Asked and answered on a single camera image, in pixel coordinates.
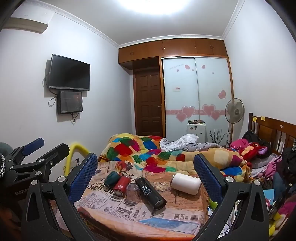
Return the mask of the black thermos bottle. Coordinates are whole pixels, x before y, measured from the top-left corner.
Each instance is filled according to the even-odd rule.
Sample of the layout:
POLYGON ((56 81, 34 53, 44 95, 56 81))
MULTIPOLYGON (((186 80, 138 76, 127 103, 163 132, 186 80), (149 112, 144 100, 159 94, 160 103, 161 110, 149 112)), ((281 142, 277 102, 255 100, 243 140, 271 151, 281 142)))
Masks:
POLYGON ((144 201, 149 204, 152 211, 158 211, 165 207, 167 201, 146 178, 139 176, 136 178, 135 183, 137 184, 144 201))

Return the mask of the dark green cup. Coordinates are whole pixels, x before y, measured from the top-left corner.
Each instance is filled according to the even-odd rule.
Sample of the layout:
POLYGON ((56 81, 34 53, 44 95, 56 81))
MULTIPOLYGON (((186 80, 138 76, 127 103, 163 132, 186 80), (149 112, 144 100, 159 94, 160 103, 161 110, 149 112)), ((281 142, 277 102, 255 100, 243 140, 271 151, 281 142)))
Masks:
POLYGON ((117 184, 120 178, 121 175, 118 172, 111 171, 104 179, 103 183, 107 188, 112 189, 117 184))

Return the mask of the red thermos cup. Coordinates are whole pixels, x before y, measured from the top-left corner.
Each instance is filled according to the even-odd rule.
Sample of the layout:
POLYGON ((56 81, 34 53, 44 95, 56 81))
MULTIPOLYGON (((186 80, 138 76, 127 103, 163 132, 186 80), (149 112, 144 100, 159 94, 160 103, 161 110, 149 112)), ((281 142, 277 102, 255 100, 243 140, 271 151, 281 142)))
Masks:
POLYGON ((126 194, 127 185, 130 183, 129 176, 121 176, 119 181, 116 183, 113 194, 118 197, 124 197, 126 194))

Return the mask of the clear plastic cup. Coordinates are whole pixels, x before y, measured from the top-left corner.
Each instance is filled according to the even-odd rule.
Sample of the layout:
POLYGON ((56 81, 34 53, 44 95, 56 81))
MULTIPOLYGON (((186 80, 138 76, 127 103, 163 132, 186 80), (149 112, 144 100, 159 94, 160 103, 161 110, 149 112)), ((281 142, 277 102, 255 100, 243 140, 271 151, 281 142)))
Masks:
POLYGON ((130 183, 127 185, 126 200, 132 204, 138 204, 141 201, 139 187, 136 183, 130 183))

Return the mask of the white cylindrical bottle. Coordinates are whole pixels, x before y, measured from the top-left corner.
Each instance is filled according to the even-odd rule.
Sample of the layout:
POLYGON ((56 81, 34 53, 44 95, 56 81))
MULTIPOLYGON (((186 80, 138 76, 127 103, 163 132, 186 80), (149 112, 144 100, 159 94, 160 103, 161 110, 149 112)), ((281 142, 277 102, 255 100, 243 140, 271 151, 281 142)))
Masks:
POLYGON ((197 195, 201 185, 202 182, 200 178, 181 173, 176 173, 171 179, 171 187, 173 189, 190 195, 197 195))

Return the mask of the green plastic object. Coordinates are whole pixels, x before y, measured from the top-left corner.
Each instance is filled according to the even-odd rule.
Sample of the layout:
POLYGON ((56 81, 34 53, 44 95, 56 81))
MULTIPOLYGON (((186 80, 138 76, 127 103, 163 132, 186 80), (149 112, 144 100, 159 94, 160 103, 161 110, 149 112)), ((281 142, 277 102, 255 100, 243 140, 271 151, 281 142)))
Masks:
POLYGON ((218 203, 209 199, 209 206, 212 210, 215 210, 218 206, 218 203))

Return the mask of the dried twig plant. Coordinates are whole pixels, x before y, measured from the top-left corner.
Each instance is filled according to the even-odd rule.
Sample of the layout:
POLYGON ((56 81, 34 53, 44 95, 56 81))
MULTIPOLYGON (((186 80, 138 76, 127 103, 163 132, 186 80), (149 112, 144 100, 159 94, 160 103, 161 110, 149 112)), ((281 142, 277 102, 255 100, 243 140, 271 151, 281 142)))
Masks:
POLYGON ((222 130, 214 129, 210 130, 210 139, 215 144, 221 144, 227 137, 227 133, 223 133, 222 130))

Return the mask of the newspaper print tablecloth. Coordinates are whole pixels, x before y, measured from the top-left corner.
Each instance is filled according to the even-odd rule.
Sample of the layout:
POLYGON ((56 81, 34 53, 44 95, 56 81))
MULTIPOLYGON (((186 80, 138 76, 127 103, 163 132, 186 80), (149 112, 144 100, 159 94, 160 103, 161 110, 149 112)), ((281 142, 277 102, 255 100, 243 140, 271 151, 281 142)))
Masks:
POLYGON ((197 195, 174 189, 159 192, 165 198, 163 209, 152 211, 143 199, 132 204, 125 197, 117 197, 107 189, 104 179, 111 171, 129 176, 146 178, 151 185, 155 181, 170 181, 180 172, 152 173, 139 170, 135 164, 127 169, 117 169, 117 161, 100 162, 79 201, 77 211, 98 238, 105 240, 191 240, 208 219, 208 195, 200 187, 197 195))

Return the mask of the white grey crumpled cloth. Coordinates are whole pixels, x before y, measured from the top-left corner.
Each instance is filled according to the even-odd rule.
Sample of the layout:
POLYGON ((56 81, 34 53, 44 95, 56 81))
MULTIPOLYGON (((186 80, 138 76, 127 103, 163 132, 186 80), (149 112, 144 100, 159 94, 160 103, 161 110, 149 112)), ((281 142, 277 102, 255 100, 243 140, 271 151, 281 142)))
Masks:
POLYGON ((176 141, 168 140, 167 138, 162 138, 159 142, 161 150, 170 152, 170 151, 186 151, 186 152, 195 152, 195 151, 206 151, 211 148, 223 148, 216 143, 200 143, 199 137, 193 133, 186 134, 176 141))

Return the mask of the red plush toy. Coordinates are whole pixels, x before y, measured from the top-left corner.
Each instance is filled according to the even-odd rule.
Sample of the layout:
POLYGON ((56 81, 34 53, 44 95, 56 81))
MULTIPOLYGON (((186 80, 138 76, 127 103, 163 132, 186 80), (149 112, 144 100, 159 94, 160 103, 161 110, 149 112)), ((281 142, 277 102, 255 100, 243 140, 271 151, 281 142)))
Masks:
POLYGON ((239 151, 239 154, 247 162, 251 162, 256 157, 264 155, 268 147, 261 146, 258 143, 249 143, 248 146, 239 151))

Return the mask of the small white cabinet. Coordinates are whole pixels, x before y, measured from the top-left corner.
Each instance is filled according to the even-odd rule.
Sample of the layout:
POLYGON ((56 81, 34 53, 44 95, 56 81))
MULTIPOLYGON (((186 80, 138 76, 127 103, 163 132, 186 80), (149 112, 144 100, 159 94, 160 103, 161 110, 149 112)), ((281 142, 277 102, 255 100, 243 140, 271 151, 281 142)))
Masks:
POLYGON ((203 120, 188 120, 187 134, 198 136, 200 143, 206 142, 206 123, 203 120))

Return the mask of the glass ashtray dish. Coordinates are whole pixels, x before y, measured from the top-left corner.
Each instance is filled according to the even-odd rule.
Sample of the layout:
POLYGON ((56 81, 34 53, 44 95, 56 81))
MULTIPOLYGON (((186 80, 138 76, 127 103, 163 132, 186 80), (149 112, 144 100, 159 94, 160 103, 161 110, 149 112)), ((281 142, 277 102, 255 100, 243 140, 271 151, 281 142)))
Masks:
POLYGON ((157 192, 166 192, 171 189, 170 181, 155 181, 152 185, 157 192))

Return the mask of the black bag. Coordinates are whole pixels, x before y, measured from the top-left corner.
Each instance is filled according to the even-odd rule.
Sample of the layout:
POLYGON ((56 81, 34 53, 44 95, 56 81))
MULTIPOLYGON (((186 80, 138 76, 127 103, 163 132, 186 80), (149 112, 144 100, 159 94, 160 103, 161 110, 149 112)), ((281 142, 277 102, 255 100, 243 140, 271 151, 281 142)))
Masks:
POLYGON ((253 130, 245 132, 242 138, 246 139, 249 143, 258 143, 260 146, 267 147, 268 151, 271 150, 270 142, 260 138, 253 130))

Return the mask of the colourful patchwork quilt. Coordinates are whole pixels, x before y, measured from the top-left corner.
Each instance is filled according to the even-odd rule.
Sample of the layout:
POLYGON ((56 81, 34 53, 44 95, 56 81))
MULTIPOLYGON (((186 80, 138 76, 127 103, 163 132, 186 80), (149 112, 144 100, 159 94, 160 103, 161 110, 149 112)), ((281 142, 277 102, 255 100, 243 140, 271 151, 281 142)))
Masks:
POLYGON ((127 169, 128 164, 135 164, 139 170, 152 173, 180 172, 195 175, 193 160, 202 154, 209 163, 216 167, 223 176, 231 176, 237 182, 251 182, 250 163, 243 157, 226 148, 213 147, 205 151, 186 152, 184 150, 163 151, 159 136, 136 136, 121 133, 112 136, 106 148, 100 154, 99 162, 117 161, 117 169, 127 169))

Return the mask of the standing electric fan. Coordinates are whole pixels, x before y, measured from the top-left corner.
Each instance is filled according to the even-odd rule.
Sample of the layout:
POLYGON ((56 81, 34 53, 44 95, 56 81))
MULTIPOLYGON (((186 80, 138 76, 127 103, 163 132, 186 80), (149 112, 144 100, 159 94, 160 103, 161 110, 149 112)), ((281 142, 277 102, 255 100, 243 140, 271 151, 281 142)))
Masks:
POLYGON ((228 122, 226 145, 229 146, 233 136, 234 124, 241 121, 244 116, 243 102, 238 98, 231 99, 225 107, 225 118, 228 122))

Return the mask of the wooden bed headboard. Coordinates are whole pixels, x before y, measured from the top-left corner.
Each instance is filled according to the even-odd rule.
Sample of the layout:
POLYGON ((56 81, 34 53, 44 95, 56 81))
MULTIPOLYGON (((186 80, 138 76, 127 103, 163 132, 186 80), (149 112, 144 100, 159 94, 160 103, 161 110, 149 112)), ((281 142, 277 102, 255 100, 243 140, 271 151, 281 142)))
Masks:
POLYGON ((271 151, 280 155, 285 148, 291 148, 295 140, 295 125, 282 120, 255 116, 249 113, 248 129, 269 142, 271 151))

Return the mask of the frosted glass sliding wardrobe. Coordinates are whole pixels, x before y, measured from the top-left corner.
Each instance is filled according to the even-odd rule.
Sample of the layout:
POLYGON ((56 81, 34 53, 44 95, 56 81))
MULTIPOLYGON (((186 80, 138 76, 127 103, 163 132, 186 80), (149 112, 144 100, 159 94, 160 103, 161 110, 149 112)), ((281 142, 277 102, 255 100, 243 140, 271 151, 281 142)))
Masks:
POLYGON ((228 132, 226 104, 232 98, 228 61, 218 57, 180 57, 162 60, 166 138, 175 141, 187 134, 188 120, 206 123, 210 130, 228 132))

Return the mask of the brown wooden door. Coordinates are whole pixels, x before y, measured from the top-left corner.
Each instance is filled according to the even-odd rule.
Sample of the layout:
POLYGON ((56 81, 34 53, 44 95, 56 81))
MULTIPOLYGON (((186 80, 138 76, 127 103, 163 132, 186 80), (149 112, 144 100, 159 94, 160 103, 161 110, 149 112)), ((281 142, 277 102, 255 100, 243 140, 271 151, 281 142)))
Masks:
POLYGON ((163 135, 162 90, 158 69, 134 75, 135 128, 139 136, 163 135))

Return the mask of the white air conditioner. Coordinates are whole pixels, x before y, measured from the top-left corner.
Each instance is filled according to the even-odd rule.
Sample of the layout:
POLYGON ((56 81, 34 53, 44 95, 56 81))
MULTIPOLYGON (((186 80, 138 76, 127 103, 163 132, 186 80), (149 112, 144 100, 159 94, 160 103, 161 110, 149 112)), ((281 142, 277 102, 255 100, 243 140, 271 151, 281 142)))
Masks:
POLYGON ((42 34, 48 28, 49 22, 54 15, 53 11, 41 10, 29 12, 14 12, 8 21, 4 24, 4 29, 22 30, 42 34))

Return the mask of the brown overhead wooden cabinets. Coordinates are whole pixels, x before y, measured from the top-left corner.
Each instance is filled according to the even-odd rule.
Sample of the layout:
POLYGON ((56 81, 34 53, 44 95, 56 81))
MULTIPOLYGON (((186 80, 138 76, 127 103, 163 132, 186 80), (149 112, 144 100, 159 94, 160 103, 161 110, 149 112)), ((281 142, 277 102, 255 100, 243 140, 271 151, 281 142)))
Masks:
POLYGON ((222 56, 227 57, 223 40, 205 38, 166 39, 140 43, 118 50, 118 63, 129 69, 158 66, 161 56, 222 56))

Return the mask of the ceiling lamp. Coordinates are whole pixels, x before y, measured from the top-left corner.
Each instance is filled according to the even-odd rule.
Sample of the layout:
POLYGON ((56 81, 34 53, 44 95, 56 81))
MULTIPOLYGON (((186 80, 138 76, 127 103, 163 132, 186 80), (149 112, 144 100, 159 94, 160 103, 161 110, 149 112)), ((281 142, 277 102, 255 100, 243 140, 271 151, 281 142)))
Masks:
POLYGON ((192 1, 184 0, 122 0, 115 1, 122 9, 145 16, 171 16, 181 13, 192 1))

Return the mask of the wall mounted black television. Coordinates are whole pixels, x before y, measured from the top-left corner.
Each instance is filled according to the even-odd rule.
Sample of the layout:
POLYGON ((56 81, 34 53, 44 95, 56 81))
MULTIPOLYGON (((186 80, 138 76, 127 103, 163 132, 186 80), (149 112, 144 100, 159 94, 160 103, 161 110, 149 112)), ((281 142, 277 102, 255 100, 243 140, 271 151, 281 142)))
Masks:
POLYGON ((90 90, 90 64, 52 54, 47 86, 50 89, 90 90))

